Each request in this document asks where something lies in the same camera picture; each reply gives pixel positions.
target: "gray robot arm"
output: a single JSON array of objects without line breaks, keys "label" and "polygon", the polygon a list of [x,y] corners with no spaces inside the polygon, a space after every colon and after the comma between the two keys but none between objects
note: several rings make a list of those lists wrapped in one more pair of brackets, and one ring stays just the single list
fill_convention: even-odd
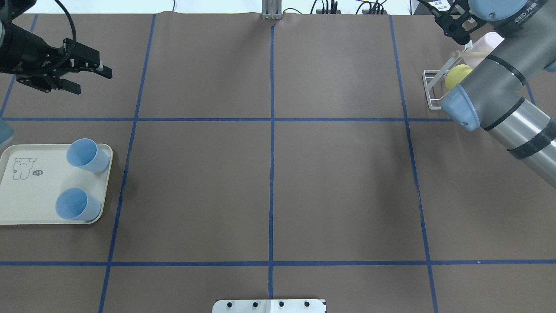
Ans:
[{"label": "gray robot arm", "polygon": [[542,70],[556,71],[556,2],[466,2],[505,40],[446,96],[442,109],[469,131],[482,127],[556,188],[556,120],[519,93]]}]

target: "plastic cup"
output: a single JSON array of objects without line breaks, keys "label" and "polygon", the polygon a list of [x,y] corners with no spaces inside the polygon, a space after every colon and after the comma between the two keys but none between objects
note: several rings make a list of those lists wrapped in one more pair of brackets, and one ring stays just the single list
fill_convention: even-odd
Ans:
[{"label": "plastic cup", "polygon": [[72,143],[66,157],[72,166],[93,173],[104,172],[110,163],[110,157],[94,141],[87,138]]},{"label": "plastic cup", "polygon": [[56,213],[63,219],[92,221],[101,213],[101,203],[83,189],[71,188],[58,196]]},{"label": "plastic cup", "polygon": [[[473,49],[471,49],[471,52],[491,53],[503,41],[504,39],[496,32],[486,33],[486,35],[484,35],[479,40],[477,40],[477,42],[473,43]],[[471,66],[472,69],[476,68],[479,65],[479,63],[481,63],[484,59],[485,59],[484,57],[463,58],[465,64]]]}]

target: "blue joint cap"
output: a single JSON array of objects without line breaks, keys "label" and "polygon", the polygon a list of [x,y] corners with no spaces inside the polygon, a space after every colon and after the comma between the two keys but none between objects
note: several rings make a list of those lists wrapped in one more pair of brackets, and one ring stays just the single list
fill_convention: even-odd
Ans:
[{"label": "blue joint cap", "polygon": [[548,72],[556,73],[556,62],[550,64],[549,66],[545,67],[544,69],[547,70]]},{"label": "blue joint cap", "polygon": [[446,95],[440,107],[454,121],[469,131],[473,131],[481,126],[477,111],[475,111],[469,95],[460,84],[457,84],[454,90]]},{"label": "blue joint cap", "polygon": [[493,22],[506,19],[527,4],[527,0],[469,0],[469,8],[485,21]]}]

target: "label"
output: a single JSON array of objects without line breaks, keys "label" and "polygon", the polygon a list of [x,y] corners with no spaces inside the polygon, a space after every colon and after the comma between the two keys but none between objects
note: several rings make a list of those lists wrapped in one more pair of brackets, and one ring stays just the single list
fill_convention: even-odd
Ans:
[{"label": "label", "polygon": [[448,11],[450,9],[450,3],[447,0],[431,1],[429,4],[437,8],[438,11]]}]

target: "cartoon bear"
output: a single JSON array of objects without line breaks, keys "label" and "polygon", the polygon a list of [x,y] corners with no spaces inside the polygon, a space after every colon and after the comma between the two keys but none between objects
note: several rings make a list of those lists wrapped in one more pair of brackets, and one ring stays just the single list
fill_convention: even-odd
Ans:
[{"label": "cartoon bear", "polygon": [[37,158],[16,158],[13,163],[13,179],[27,179]]}]

